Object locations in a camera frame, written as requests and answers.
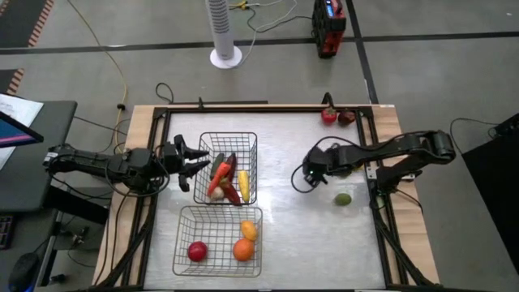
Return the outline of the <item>dark purple eggplant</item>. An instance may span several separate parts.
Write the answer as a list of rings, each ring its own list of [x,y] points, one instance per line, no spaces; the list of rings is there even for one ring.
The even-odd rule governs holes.
[[[236,156],[236,153],[232,152],[231,155],[227,158],[225,163],[230,166],[229,172],[227,173],[225,178],[227,179],[227,181],[229,183],[231,183],[231,182],[233,182],[235,170],[236,170],[236,167],[237,167],[237,156]]]

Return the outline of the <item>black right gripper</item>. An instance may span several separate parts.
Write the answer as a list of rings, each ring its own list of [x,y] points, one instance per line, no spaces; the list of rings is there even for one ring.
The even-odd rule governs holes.
[[[339,172],[334,165],[337,158],[337,149],[337,145],[332,145],[325,150],[317,146],[311,148],[302,161],[303,173],[306,176],[314,177],[317,175],[337,176]],[[311,185],[313,188],[317,188],[321,183],[327,185],[328,181],[324,177],[313,178]]]

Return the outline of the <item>orange fruit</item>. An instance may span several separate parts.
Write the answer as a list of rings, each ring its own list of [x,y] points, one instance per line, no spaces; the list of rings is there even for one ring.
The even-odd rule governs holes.
[[[255,253],[255,242],[242,238],[239,239],[233,247],[233,255],[237,261],[248,261]]]

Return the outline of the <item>black mat with orange stripes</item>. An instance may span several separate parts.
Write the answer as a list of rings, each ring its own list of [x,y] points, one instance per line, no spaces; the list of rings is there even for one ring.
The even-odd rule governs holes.
[[[0,49],[35,47],[54,0],[0,0]]]
[[[16,96],[24,77],[25,70],[19,69],[0,69],[0,93]]]

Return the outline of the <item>red and black toolbox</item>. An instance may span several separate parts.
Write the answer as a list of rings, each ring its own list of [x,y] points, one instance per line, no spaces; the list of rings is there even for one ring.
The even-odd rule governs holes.
[[[346,13],[341,0],[315,0],[311,34],[320,58],[337,55],[346,29]]]

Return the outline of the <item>red tomato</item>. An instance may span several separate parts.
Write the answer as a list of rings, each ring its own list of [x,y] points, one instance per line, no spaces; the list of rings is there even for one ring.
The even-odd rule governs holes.
[[[328,107],[321,111],[320,117],[324,125],[332,125],[337,120],[337,111],[332,107]]]

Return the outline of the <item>white tower fan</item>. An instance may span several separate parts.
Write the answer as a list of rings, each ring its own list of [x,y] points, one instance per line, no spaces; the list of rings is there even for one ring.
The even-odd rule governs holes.
[[[219,69],[232,69],[242,61],[242,51],[234,45],[228,0],[205,0],[214,48],[210,62]]]

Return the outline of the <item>black computer mouse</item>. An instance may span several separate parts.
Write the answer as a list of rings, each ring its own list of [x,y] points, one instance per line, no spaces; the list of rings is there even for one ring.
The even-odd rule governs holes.
[[[37,274],[40,258],[36,252],[21,255],[8,278],[9,292],[33,292],[33,279]]]

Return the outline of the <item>red apple with green leaf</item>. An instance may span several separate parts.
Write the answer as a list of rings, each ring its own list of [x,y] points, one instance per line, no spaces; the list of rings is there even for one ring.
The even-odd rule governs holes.
[[[208,246],[202,241],[191,243],[187,249],[187,256],[193,262],[200,262],[204,260],[207,254]]]

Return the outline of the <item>black keyboard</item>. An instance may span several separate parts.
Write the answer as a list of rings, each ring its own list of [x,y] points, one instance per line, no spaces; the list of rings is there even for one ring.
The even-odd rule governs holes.
[[[10,247],[15,229],[15,216],[0,215],[0,250]]]

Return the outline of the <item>dark red chili pepper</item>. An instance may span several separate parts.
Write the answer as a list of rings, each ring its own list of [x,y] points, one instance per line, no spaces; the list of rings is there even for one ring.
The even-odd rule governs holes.
[[[239,206],[242,202],[233,184],[224,178],[220,182],[220,188],[224,192],[225,198],[233,205]]]

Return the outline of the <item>dark green cucumber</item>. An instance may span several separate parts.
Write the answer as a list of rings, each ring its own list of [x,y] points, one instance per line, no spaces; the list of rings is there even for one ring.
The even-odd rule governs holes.
[[[218,170],[218,167],[220,166],[220,164],[223,162],[223,160],[225,159],[225,154],[224,153],[219,153],[213,163],[212,163],[212,168],[211,168],[211,172],[210,172],[210,179],[213,180],[216,173],[217,173],[217,170]]]

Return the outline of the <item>dark red round fruit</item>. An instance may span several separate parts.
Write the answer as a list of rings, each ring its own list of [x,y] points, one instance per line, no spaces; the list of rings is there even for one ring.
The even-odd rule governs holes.
[[[343,110],[337,116],[337,122],[346,127],[356,120],[356,113],[352,110]]]

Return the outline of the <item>yellow-orange oval fruit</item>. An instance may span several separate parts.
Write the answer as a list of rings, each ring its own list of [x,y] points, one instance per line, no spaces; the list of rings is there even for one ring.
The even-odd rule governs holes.
[[[244,238],[255,241],[258,237],[258,231],[253,221],[242,221],[241,231]]]

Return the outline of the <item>tilted computer screen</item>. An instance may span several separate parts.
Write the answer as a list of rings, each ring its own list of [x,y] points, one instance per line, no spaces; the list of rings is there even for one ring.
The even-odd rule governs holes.
[[[44,137],[0,111],[0,148],[38,144]]]

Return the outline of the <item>black equipment case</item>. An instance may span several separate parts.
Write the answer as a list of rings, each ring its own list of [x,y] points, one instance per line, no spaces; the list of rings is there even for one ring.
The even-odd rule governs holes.
[[[519,273],[519,113],[493,130],[462,158]]]

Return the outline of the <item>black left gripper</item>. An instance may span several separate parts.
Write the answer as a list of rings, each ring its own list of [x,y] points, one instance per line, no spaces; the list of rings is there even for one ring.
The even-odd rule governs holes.
[[[194,160],[205,157],[209,154],[208,151],[189,148],[183,139],[182,135],[174,137],[174,144],[167,142],[162,147],[162,165],[167,170],[168,174],[178,173],[178,185],[183,192],[190,190],[187,179],[192,178],[210,161],[200,161],[196,163],[186,163],[183,165],[183,158],[187,160]]]

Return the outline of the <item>white paper sheet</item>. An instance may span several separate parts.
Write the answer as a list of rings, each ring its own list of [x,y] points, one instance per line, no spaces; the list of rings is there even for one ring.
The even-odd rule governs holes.
[[[26,127],[32,125],[43,108],[43,103],[28,101],[19,97],[0,93],[0,111],[9,115]],[[0,148],[0,170],[7,163],[16,147]]]

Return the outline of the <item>black side desk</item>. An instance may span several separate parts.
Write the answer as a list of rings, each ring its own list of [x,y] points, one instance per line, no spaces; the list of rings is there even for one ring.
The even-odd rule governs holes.
[[[44,205],[51,178],[43,166],[48,148],[63,144],[77,108],[75,101],[46,101],[30,128],[39,144],[19,146],[0,170],[0,213],[25,213]]]

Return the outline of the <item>black aluminium table frame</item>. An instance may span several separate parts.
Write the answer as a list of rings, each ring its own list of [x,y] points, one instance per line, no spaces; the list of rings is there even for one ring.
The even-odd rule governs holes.
[[[187,102],[173,105],[137,105],[133,109],[126,146],[141,148],[157,146],[167,136],[168,117],[171,113],[214,114],[214,113],[308,113],[319,112],[328,107],[323,101],[319,104],[270,104],[267,101],[221,101]],[[386,140],[391,135],[400,133],[401,127],[394,105],[337,105],[339,110],[357,110],[356,119],[361,127],[361,139],[365,142]],[[427,237],[423,215],[418,211],[405,210],[409,200],[393,198],[383,219],[389,224],[395,239],[399,240],[407,251],[410,260],[433,282],[439,280],[432,249]],[[112,286],[101,287],[101,282],[109,276],[107,265],[121,260],[131,246],[140,228],[151,231],[154,222],[148,217],[154,215],[157,202],[149,199],[125,200],[115,195],[110,209],[110,218],[106,225],[110,228],[105,233],[102,251],[98,257],[94,273],[94,288],[104,292],[136,292],[143,288],[145,272],[148,267],[148,253],[152,235],[146,234],[139,246],[121,271],[118,280]]]

